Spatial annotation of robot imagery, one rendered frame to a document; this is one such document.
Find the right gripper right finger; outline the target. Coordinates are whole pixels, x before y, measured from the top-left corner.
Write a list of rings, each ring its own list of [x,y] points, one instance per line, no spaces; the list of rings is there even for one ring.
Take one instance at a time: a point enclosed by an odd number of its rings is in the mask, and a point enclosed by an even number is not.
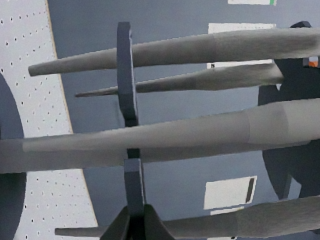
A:
[[[176,240],[151,204],[144,204],[144,227],[146,240]]]

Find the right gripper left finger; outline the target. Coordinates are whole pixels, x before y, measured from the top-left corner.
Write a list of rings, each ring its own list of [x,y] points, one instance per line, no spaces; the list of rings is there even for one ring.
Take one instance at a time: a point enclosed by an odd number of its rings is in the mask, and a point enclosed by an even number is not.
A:
[[[123,207],[99,240],[133,240],[127,206]]]

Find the grey base plate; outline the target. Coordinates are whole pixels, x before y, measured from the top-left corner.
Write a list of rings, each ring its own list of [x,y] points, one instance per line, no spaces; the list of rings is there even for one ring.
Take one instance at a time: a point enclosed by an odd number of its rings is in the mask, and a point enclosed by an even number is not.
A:
[[[16,100],[25,137],[72,134],[58,74],[28,66],[56,60],[45,0],[0,0],[0,71]],[[13,240],[99,240],[57,236],[55,228],[96,227],[81,169],[27,172]]]

